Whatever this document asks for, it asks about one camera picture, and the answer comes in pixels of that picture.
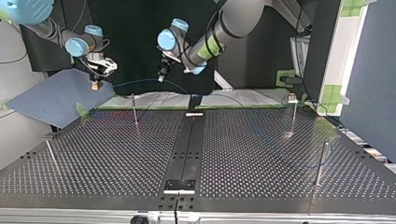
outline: gray panel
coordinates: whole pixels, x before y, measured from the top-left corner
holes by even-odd
[[[89,75],[77,69],[63,70],[12,99],[7,106],[26,116],[64,128],[80,117],[77,103],[89,111],[114,96],[104,81],[99,91],[91,89]]]
[[[396,215],[396,175],[312,110],[292,113],[139,111],[137,129],[133,111],[97,111],[51,144],[56,162],[40,146],[0,171],[0,207]],[[163,195],[178,176],[194,195]]]
[[[396,1],[371,4],[361,33],[341,121],[396,162],[396,99],[394,62],[396,61]]]
[[[312,111],[299,109],[294,125],[291,109],[205,116],[194,210],[396,214],[396,176]],[[324,142],[331,146],[315,187]]]
[[[2,207],[158,210],[183,112],[98,111],[1,171]]]

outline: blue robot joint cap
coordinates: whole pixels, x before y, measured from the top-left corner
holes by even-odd
[[[185,32],[189,31],[189,24],[186,21],[183,21],[178,18],[172,20],[172,26],[175,26],[176,28]]]

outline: cable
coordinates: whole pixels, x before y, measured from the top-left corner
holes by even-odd
[[[120,84],[120,85],[116,85],[116,86],[113,86],[113,87],[114,87],[114,88],[117,88],[117,87],[129,85],[129,84],[135,84],[135,83],[140,83],[140,82],[150,82],[150,81],[158,82],[158,80],[155,79],[155,78],[147,78],[147,79],[141,79],[141,80],[137,80],[137,81],[122,83],[122,84]],[[173,86],[179,88],[180,90],[184,91],[185,93],[189,94],[185,89],[183,89],[182,87],[178,86],[177,84],[175,84],[175,83],[173,83],[173,82],[171,82],[171,81],[164,80],[164,82],[169,83],[169,84],[171,84],[171,85],[173,85]],[[235,100],[235,99],[232,98],[232,97],[229,97],[229,96],[226,96],[226,95],[221,95],[221,94],[210,94],[209,96],[220,96],[220,97],[228,98],[228,99],[230,99],[230,100],[236,102],[237,104],[239,104],[243,109],[246,109],[245,106],[244,106],[242,103],[240,103],[239,101]],[[260,129],[260,127],[258,126],[258,123],[257,123],[257,122],[254,122],[254,120],[251,120],[251,119],[249,119],[248,121],[250,122],[250,125],[254,128],[256,134],[257,134],[259,137],[261,137],[264,141],[268,141],[268,140],[270,139],[270,138],[267,138],[267,137],[265,136],[265,134],[261,131],[261,129]],[[332,143],[333,143],[334,140],[332,140],[332,142],[330,143],[330,155],[326,158],[325,162],[323,162],[320,166],[326,165],[326,164],[331,160],[332,154],[333,154]],[[316,168],[318,168],[318,165],[310,166],[310,165],[306,165],[306,164],[301,164],[301,163],[298,162],[298,161],[294,161],[293,158],[290,158],[290,157],[288,157],[288,156],[284,156],[285,154],[287,154],[287,153],[283,153],[283,152],[282,152],[282,153],[279,153],[280,157],[282,157],[283,159],[285,159],[286,161],[288,161],[288,162],[291,163],[291,164],[295,164],[295,165],[298,165],[298,166],[302,166],[302,167],[307,168],[307,169],[316,169]]]
[[[107,46],[110,45],[110,40],[109,39],[104,39],[103,43],[105,43],[105,44],[101,48],[96,49],[94,52],[102,52],[105,48],[107,48]]]
[[[327,117],[327,118],[330,118],[330,119],[336,121],[337,123],[339,123],[340,125],[342,125],[342,126],[344,127],[345,134],[347,134],[347,127],[341,122],[341,120],[336,120],[336,119],[334,119],[333,117],[328,116],[328,110],[327,110],[327,108],[326,108],[324,105],[322,105],[319,101],[314,100],[314,99],[311,97],[311,95],[310,95],[310,93],[309,93],[309,91],[308,91],[308,88],[307,88],[306,85],[305,85],[305,81],[304,81],[304,72],[303,72],[303,70],[301,70],[300,60],[299,60],[299,54],[298,54],[298,48],[297,48],[297,36],[298,36],[298,34],[299,34],[299,33],[298,33],[298,28],[299,28],[299,25],[300,25],[300,20],[301,20],[301,17],[302,17],[302,13],[303,13],[303,6],[300,7],[300,12],[299,12],[299,14],[298,14],[298,19],[297,19],[297,24],[296,24],[296,36],[294,37],[294,47],[295,47],[295,51],[296,51],[297,66],[298,66],[298,70],[300,71],[300,76],[299,76],[299,78],[300,78],[301,81],[303,82],[303,86],[304,86],[304,89],[305,89],[305,93],[306,93],[306,95],[308,96],[308,99],[311,101],[312,106],[315,108],[315,110],[318,112],[318,105],[320,105],[322,108],[325,109],[325,111],[326,111],[326,117]]]
[[[87,0],[84,0],[84,5],[82,6],[81,14],[79,15],[78,21],[76,22],[75,26],[73,27],[72,32],[74,32],[77,29],[79,23],[81,22],[82,17],[84,16],[86,6],[87,6]]]
[[[121,87],[121,86],[130,85],[130,84],[136,84],[136,83],[140,83],[140,82],[154,82],[154,81],[155,81],[155,82],[158,82],[158,79],[155,79],[155,78],[146,78],[146,79],[140,79],[140,80],[137,80],[137,81],[125,82],[125,83],[122,83],[122,84],[119,84],[119,85],[115,85],[115,86],[113,86],[113,88],[118,88],[118,87]],[[179,88],[179,89],[180,89],[181,91],[183,91],[184,93],[190,95],[188,91],[186,91],[185,89],[183,89],[182,87],[180,87],[180,86],[177,85],[176,83],[173,83],[173,82],[168,81],[168,80],[166,80],[166,79],[165,79],[163,82],[166,82],[166,83],[168,83],[168,84],[171,84],[172,86],[175,86],[175,87]]]
[[[51,17],[48,18],[48,22],[50,25],[50,32],[46,35],[41,35],[39,33],[36,33],[36,34],[46,40],[52,40],[54,38],[57,38],[57,42],[62,49],[64,47],[64,38],[62,37],[62,28]]]
[[[10,115],[12,115],[12,114],[15,114],[15,113],[17,113],[17,111],[13,111],[13,112],[11,112],[11,113],[9,113],[9,114],[6,114],[6,115],[0,117],[0,119],[6,118],[6,117],[8,117],[8,116],[10,116]]]
[[[211,96],[214,95],[214,96],[221,96],[221,97],[228,98],[228,99],[230,99],[230,100],[236,102],[237,104],[239,104],[243,109],[246,109],[245,106],[244,106],[243,104],[241,104],[239,101],[235,100],[235,99],[232,98],[232,97],[225,96],[225,95],[220,95],[220,94],[210,94],[210,95],[211,95]],[[248,119],[248,121],[250,121],[250,125],[254,128],[254,130],[255,130],[255,132],[256,132],[256,134],[257,134],[258,136],[260,136],[264,141],[270,141],[270,138],[267,138],[267,137],[265,136],[265,134],[261,131],[260,126],[258,125],[258,122],[254,122],[253,120],[250,120],[250,119]],[[329,154],[329,156],[326,158],[326,160],[325,160],[321,165],[310,166],[310,165],[306,165],[306,164],[301,164],[300,162],[294,160],[293,158],[290,158],[290,157],[288,157],[288,156],[285,156],[285,155],[287,155],[287,153],[283,152],[283,149],[280,149],[280,151],[282,151],[282,152],[279,153],[279,155],[280,155],[280,157],[282,157],[285,161],[287,161],[287,162],[289,162],[289,163],[291,163],[291,164],[298,165],[298,166],[304,167],[304,168],[306,168],[306,169],[317,169],[317,168],[319,168],[319,166],[324,166],[324,165],[326,165],[326,164],[331,160],[332,154],[333,154],[332,143],[334,142],[334,140],[332,140],[331,143],[330,143],[330,154]]]
[[[208,40],[207,34],[209,33],[210,28],[212,29],[211,32],[212,32],[213,38],[214,38],[216,44],[218,45],[219,53],[222,54],[222,52],[224,51],[223,46],[220,44],[219,39],[218,39],[217,36],[216,36],[216,31],[215,31],[215,25],[216,25],[216,23],[215,23],[215,20],[214,20],[214,19],[219,15],[219,11],[220,11],[220,10],[221,10],[221,7],[219,7],[219,8],[215,11],[215,13],[214,13],[214,14],[212,15],[212,17],[210,18],[210,20],[209,20],[209,22],[208,22],[208,24],[207,24],[207,26],[206,26],[206,29],[205,29],[205,46],[206,46],[206,49],[207,49],[207,51],[209,52],[209,54],[212,56],[212,58],[218,57],[219,55],[215,55],[215,54],[212,52],[212,50],[210,49],[210,47],[209,47],[209,43],[208,43],[209,40]],[[183,65],[186,66],[186,64],[184,64],[184,63],[183,63],[183,60],[182,60],[182,56],[183,56],[183,54],[185,54],[185,55],[186,55],[187,61],[189,61],[189,63],[191,63],[192,65],[194,65],[194,66],[196,66],[196,67],[205,67],[205,65],[200,65],[200,64],[194,63],[194,62],[192,61],[192,59],[190,58],[190,55],[187,53],[187,50],[188,50],[189,48],[192,47],[192,44],[191,44],[191,42],[189,41],[189,39],[188,39],[187,37],[184,38],[183,45],[182,45],[182,47],[181,47],[181,46],[180,46],[180,43],[179,43],[179,41],[178,41],[178,39],[177,39],[177,35],[175,34],[175,32],[174,32],[173,30],[171,30],[171,29],[167,29],[167,30],[169,30],[170,32],[172,32],[172,35],[173,35],[173,36],[175,37],[175,39],[176,39],[176,42],[177,42],[177,49],[178,49],[178,52],[179,52],[178,58],[180,59],[180,62],[181,62]]]
[[[17,60],[9,61],[9,62],[2,62],[0,64],[18,63],[18,62],[22,61],[24,58],[26,58],[26,56],[27,56],[27,51],[23,54],[23,56],[21,58],[19,58]]]
[[[78,58],[80,61],[81,61],[81,63],[85,66],[85,67],[87,67],[92,73],[94,73],[95,75],[97,75],[97,76],[99,76],[99,77],[106,77],[106,76],[104,76],[104,75],[100,75],[100,74],[98,74],[97,72],[95,72],[95,71],[93,71],[91,68],[90,68],[90,66],[89,65],[87,65],[85,62],[84,62],[84,60],[82,60],[81,58]]]

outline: black cable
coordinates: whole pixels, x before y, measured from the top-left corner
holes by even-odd
[[[175,205],[175,210],[174,210],[174,215],[175,215],[175,224],[178,224],[178,217],[177,217],[177,205],[178,205],[178,199],[176,201],[176,205]]]
[[[303,87],[305,89],[305,93],[308,96],[308,100],[310,100],[312,102],[312,105],[314,106],[315,110],[318,111],[318,106],[314,104],[314,100],[311,97],[311,94],[308,91],[308,88],[305,85],[305,81],[304,81],[304,73],[303,70],[301,70],[301,66],[300,66],[300,60],[299,60],[299,55],[298,55],[298,48],[297,48],[297,36],[298,36],[298,28],[300,25],[300,20],[301,20],[301,16],[303,14],[303,6],[300,7],[300,12],[298,13],[298,18],[297,18],[297,24],[296,24],[296,36],[294,37],[294,47],[296,50],[296,59],[297,59],[297,66],[298,66],[298,70],[300,71],[300,79],[303,82]]]
[[[318,100],[314,100],[311,95],[309,94],[308,88],[305,85],[305,81],[304,81],[304,72],[303,70],[301,70],[301,66],[300,66],[300,60],[299,60],[299,54],[298,54],[298,48],[297,48],[297,36],[298,36],[298,28],[299,28],[299,24],[300,24],[300,20],[303,14],[303,6],[300,7],[300,12],[298,14],[298,19],[297,19],[297,24],[296,24],[296,36],[294,37],[294,47],[296,50],[296,59],[297,59],[297,66],[298,66],[298,70],[300,71],[300,76],[299,78],[301,79],[301,81],[303,82],[303,86],[305,89],[305,93],[308,96],[308,100],[312,103],[312,106],[315,108],[315,110],[318,112],[318,105],[321,106],[322,108],[324,108],[324,110],[326,111],[326,118],[332,119],[335,122],[339,123],[341,126],[344,127],[345,130],[345,135],[347,135],[347,127],[341,122],[341,120],[337,120],[334,117],[328,116],[328,110],[327,108],[322,105]]]
[[[78,21],[76,22],[75,26],[73,27],[72,32],[74,32],[77,29],[79,23],[81,22],[82,18],[84,17],[84,14],[85,14],[84,12],[85,12],[86,7],[87,7],[87,0],[84,0],[84,5],[82,6],[81,14],[79,15]]]
[[[17,113],[17,111],[13,111],[13,112],[11,112],[11,113],[9,113],[9,114],[6,114],[6,115],[0,117],[0,119],[6,118],[6,117],[8,117],[8,116],[10,116],[10,115],[12,115],[12,114],[15,114],[15,113]]]
[[[209,20],[209,22],[208,22],[208,24],[207,24],[207,26],[206,26],[206,29],[205,29],[205,46],[206,46],[207,51],[209,52],[209,54],[210,54],[213,58],[218,57],[219,55],[218,55],[218,56],[215,55],[215,54],[213,53],[213,51],[210,49],[210,47],[209,47],[209,40],[208,40],[207,34],[210,32],[210,29],[211,29],[213,38],[215,39],[215,42],[216,42],[216,44],[218,45],[219,53],[221,54],[221,53],[223,53],[223,51],[224,51],[224,49],[223,49],[222,45],[220,44],[219,39],[218,39],[218,37],[217,37],[217,35],[216,35],[216,29],[215,29],[216,21],[217,21],[217,20],[215,20],[215,18],[218,18],[218,17],[219,17],[219,12],[220,12],[220,10],[221,10],[221,6],[219,6],[219,8],[218,8],[218,9],[215,11],[215,13],[212,15],[212,17],[210,18],[210,20]],[[181,58],[182,58],[182,55],[185,54],[185,55],[186,55],[187,61],[189,61],[189,63],[191,63],[192,65],[194,65],[194,66],[196,66],[196,67],[205,67],[205,65],[200,65],[200,64],[194,63],[194,62],[192,61],[192,59],[190,58],[190,55],[186,53],[187,50],[188,50],[189,48],[191,48],[191,42],[189,41],[189,39],[188,39],[187,37],[186,37],[186,38],[184,39],[184,41],[183,41],[183,46],[182,46],[182,48],[180,47],[180,43],[179,43],[178,40],[177,40],[177,47],[178,47],[178,51],[179,51],[179,53],[180,53],[179,59],[180,59],[180,61],[181,61],[182,64],[184,64],[184,63],[182,62],[182,59],[181,59]]]
[[[10,61],[10,62],[2,62],[0,64],[18,63],[18,62],[22,61],[24,58],[26,58],[26,56],[27,56],[27,51],[24,53],[24,55],[21,58],[19,58],[17,60]]]

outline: black bracket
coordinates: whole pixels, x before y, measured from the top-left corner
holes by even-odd
[[[167,180],[163,189],[164,194],[194,194],[195,180]]]

